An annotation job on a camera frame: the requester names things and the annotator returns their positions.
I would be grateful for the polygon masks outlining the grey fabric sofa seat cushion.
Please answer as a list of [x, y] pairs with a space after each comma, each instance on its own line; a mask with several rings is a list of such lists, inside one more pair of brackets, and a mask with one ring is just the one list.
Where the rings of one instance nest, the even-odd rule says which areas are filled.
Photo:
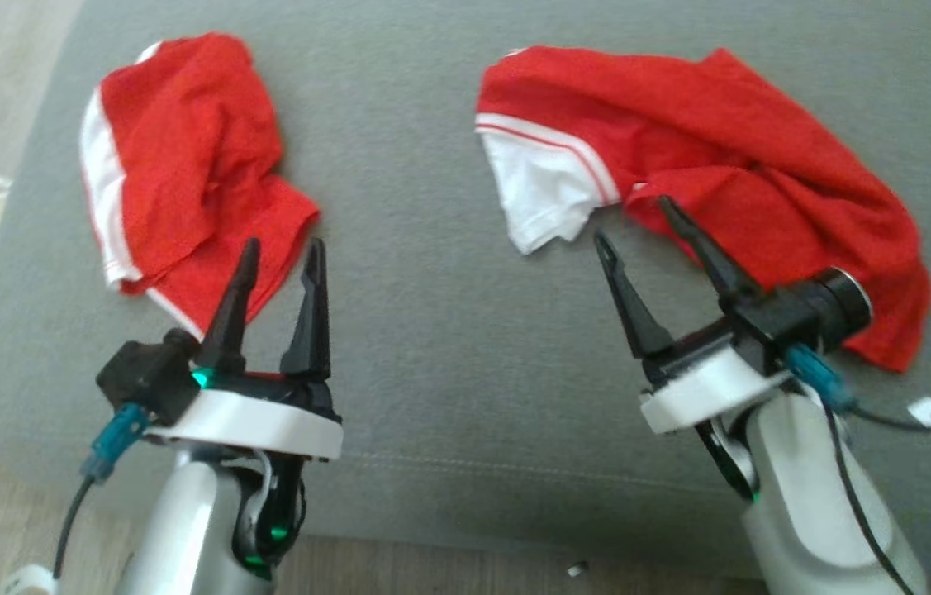
[[[931, 0], [87, 0], [0, 227], [0, 462], [61, 497], [111, 415], [95, 384], [172, 317], [107, 289], [78, 136], [103, 75], [162, 39], [245, 41], [287, 176], [321, 207], [330, 391], [344, 453], [304, 474], [311, 534], [621, 555], [757, 572], [696, 433], [654, 436], [592, 233], [680, 336], [718, 316], [672, 242], [601, 210], [524, 257], [473, 131], [484, 69], [530, 45], [698, 60], [725, 48], [819, 118], [917, 222], [931, 275]], [[862, 405], [931, 397], [931, 312], [910, 370], [840, 355]]]

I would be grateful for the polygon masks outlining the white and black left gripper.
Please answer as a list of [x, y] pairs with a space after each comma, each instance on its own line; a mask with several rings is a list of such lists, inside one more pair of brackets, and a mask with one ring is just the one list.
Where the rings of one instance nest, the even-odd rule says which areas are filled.
[[[250, 237], [204, 335], [196, 357], [198, 369], [216, 375], [245, 372], [246, 358], [241, 350], [260, 255], [260, 240]], [[321, 238], [309, 242], [300, 282], [304, 290], [302, 304], [292, 341], [280, 360], [280, 374], [326, 381], [330, 377], [330, 315], [326, 247]], [[215, 389], [208, 372], [194, 372], [192, 376], [200, 383], [201, 391], [185, 413], [174, 425], [149, 426], [145, 438], [156, 444], [198, 443], [276, 455], [340, 459], [344, 430], [339, 422], [291, 404], [265, 402], [232, 389]]]

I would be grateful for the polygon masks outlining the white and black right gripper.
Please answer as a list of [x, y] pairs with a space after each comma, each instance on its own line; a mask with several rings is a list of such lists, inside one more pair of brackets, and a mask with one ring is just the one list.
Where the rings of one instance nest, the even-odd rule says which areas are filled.
[[[695, 254], [720, 302], [762, 297], [760, 283], [672, 196], [658, 196], [658, 206], [674, 236]], [[785, 369], [755, 368], [753, 361], [763, 364], [760, 344], [738, 339], [729, 321], [714, 321], [674, 342], [630, 282], [608, 236], [595, 233], [594, 245], [630, 351], [643, 361], [650, 389], [639, 397], [640, 413], [651, 431], [666, 434], [710, 421], [790, 379]]]

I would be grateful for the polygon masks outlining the red T-shirt with white sleeves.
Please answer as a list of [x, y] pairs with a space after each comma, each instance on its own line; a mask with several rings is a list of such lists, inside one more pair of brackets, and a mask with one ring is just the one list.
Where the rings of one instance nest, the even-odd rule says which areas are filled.
[[602, 207], [670, 235], [666, 195], [764, 288], [828, 267], [853, 275], [873, 319], [848, 348], [897, 373], [917, 357], [931, 279], [910, 211], [729, 50], [699, 61], [515, 50], [483, 73], [475, 129], [521, 254], [574, 241]]

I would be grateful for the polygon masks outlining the red shorts with white stripes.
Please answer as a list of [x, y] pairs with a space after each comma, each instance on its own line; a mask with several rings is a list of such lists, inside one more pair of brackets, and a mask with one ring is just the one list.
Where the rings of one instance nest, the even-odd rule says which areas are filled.
[[156, 42], [108, 74], [85, 105], [79, 155], [105, 284], [151, 298], [197, 338], [247, 240], [261, 244], [253, 320], [321, 218], [278, 172], [272, 98], [249, 47], [222, 31]]

